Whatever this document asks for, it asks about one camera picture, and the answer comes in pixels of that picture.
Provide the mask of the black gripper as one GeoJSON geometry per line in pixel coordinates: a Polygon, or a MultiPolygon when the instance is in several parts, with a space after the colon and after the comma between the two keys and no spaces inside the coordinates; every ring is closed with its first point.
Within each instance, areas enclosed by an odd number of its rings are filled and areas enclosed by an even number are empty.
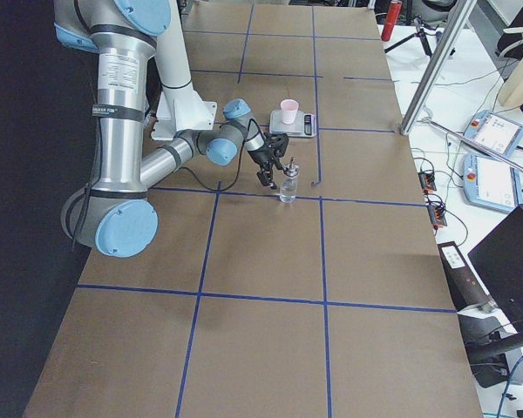
{"type": "Polygon", "coordinates": [[[268,187],[271,190],[278,188],[274,180],[273,172],[273,153],[272,150],[264,145],[256,150],[248,151],[250,158],[261,168],[257,173],[257,178],[264,187],[268,187]]]}

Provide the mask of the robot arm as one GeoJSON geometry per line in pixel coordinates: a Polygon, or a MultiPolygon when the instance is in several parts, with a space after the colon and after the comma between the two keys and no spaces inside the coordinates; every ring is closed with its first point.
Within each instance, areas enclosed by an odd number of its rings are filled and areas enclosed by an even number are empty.
{"type": "Polygon", "coordinates": [[[98,54],[92,174],[61,218],[72,240],[118,258],[143,251],[158,228],[148,190],[196,156],[227,165],[247,152],[274,185],[288,137],[265,133],[242,99],[214,127],[217,106],[193,87],[176,2],[57,1],[54,11],[62,45],[98,54]]]}

